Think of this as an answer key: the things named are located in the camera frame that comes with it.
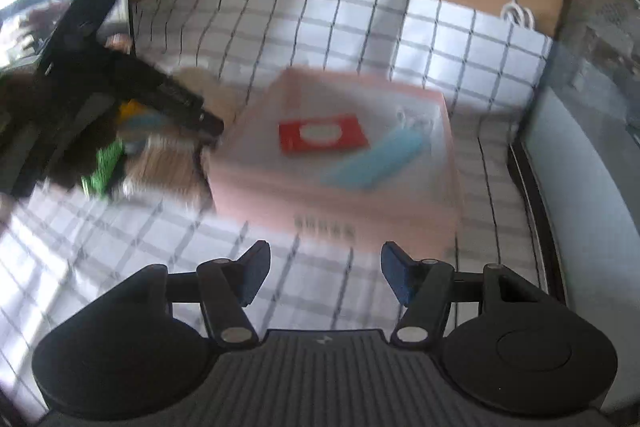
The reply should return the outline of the beige knitted plush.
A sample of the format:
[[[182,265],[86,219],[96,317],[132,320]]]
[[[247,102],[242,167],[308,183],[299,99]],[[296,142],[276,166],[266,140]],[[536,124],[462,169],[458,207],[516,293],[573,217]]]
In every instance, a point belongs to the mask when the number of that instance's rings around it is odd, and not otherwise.
[[[203,107],[221,119],[226,129],[234,123],[240,111],[238,96],[231,88],[224,86],[217,76],[207,69],[186,67],[177,70],[174,78],[183,87],[201,96]]]

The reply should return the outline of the pink storage box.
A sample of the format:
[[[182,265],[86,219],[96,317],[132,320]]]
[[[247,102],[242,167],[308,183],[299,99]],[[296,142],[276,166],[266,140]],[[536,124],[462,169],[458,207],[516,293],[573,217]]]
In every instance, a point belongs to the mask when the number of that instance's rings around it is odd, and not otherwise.
[[[280,121],[354,114],[369,146],[286,155]],[[348,191],[321,178],[399,127],[424,131],[422,153],[372,190]],[[444,96],[349,72],[288,68],[250,104],[203,169],[220,217],[246,221],[357,251],[395,242],[416,258],[454,245],[463,196]]]

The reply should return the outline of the white black checkered tablecloth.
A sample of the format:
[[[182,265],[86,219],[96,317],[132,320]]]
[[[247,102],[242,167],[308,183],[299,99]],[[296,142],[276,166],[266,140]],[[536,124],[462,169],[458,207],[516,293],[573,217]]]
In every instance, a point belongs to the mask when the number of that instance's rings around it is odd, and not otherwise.
[[[242,103],[290,65],[442,91],[465,199],[448,261],[462,271],[502,262],[544,285],[526,208],[506,170],[506,144],[547,61],[546,36],[442,0],[142,0],[133,19],[147,60],[167,70],[207,69]],[[52,184],[1,211],[1,388],[28,421],[46,410],[30,370],[36,343],[151,263],[190,271],[263,239],[271,270],[247,310],[258,332],[390,329],[399,317],[375,251],[183,205],[91,199]]]

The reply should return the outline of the light blue face mask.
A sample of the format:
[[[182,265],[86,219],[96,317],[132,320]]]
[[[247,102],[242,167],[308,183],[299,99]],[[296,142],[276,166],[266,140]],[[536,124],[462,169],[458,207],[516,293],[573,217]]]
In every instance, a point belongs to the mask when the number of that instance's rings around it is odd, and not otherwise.
[[[424,131],[399,127],[371,148],[339,162],[322,176],[321,183],[348,191],[372,190],[404,169],[427,143]]]

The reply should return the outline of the crochet doll green dress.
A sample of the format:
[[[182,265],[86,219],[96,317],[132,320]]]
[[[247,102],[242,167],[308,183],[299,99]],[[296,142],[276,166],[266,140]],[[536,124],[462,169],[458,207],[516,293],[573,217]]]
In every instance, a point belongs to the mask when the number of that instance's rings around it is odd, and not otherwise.
[[[96,168],[81,177],[81,187],[88,197],[110,197],[116,184],[118,169],[125,157],[125,145],[116,139],[96,152]]]

